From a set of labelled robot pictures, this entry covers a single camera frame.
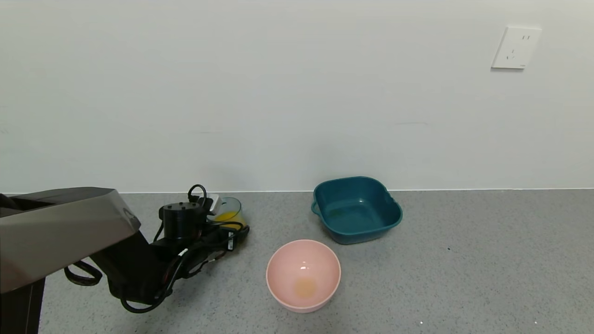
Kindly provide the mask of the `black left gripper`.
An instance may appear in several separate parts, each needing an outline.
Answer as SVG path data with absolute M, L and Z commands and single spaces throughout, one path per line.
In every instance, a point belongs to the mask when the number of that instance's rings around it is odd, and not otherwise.
M 235 228 L 217 227 L 210 231 L 210 251 L 233 251 L 237 239 L 246 239 L 250 232 L 250 226 L 245 225 L 236 230 Z

